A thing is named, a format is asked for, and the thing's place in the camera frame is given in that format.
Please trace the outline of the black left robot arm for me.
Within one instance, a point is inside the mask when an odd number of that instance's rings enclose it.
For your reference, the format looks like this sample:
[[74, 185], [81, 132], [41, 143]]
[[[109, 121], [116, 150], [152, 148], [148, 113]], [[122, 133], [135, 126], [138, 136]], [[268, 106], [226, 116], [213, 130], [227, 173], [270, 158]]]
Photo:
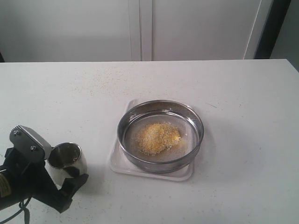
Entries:
[[0, 167], [0, 208], [34, 198], [62, 213], [75, 193], [87, 182], [87, 163], [79, 145], [72, 142], [52, 147], [32, 128], [12, 129]]

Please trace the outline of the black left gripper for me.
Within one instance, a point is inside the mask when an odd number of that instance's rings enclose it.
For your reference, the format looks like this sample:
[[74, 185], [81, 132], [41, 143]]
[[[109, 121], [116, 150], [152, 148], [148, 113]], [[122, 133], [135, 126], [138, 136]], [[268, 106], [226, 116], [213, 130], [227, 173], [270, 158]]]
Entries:
[[4, 207], [34, 198], [60, 213], [69, 209], [71, 199], [89, 175], [65, 178], [58, 190], [45, 168], [51, 145], [33, 129], [21, 125], [12, 129], [9, 139], [13, 147], [6, 150], [4, 159]]

